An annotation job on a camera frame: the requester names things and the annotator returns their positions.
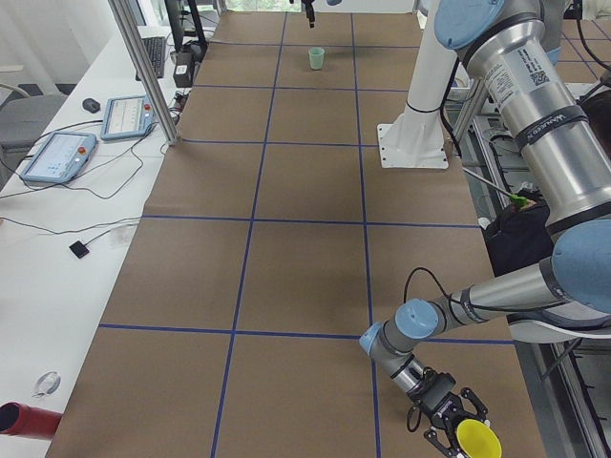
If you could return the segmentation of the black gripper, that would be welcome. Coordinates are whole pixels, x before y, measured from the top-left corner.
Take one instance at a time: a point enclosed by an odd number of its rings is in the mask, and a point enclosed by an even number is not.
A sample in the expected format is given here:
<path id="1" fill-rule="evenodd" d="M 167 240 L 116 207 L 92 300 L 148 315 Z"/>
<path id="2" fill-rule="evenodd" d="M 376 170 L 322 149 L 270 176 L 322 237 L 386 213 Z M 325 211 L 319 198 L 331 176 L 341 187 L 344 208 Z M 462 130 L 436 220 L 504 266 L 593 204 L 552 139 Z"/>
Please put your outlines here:
<path id="1" fill-rule="evenodd" d="M 464 456 L 464 450 L 459 445 L 455 433 L 445 430 L 443 413 L 441 413 L 444 405 L 455 398 L 455 395 L 452 394 L 454 386 L 455 379 L 451 374 L 438 373 L 431 367 L 425 367 L 418 384 L 408 393 L 412 401 L 412 406 L 408 411 L 408 430 L 419 429 L 421 416 L 425 415 L 433 427 L 427 429 L 423 436 L 443 457 Z M 465 410 L 465 417 L 477 420 L 488 427 L 490 425 L 489 409 L 474 391 L 469 387 L 463 387 L 459 396 L 469 401 L 475 409 L 475 412 Z"/>

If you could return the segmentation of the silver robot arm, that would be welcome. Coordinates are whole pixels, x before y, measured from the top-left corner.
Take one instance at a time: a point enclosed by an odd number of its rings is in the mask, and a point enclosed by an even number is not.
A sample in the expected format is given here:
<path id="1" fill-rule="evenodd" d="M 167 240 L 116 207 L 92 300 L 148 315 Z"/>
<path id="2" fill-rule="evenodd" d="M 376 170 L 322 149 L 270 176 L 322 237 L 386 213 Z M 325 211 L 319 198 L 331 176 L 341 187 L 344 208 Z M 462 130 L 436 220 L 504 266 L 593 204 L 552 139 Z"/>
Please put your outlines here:
<path id="1" fill-rule="evenodd" d="M 429 420 L 425 439 L 441 455 L 498 457 L 487 407 L 414 350 L 458 327 L 519 312 L 571 302 L 608 312 L 610 161 L 541 46 L 541 2 L 440 1 L 427 27 L 484 82 L 549 205 L 555 246 L 547 259 L 490 281 L 433 300 L 405 298 L 360 344 Z"/>

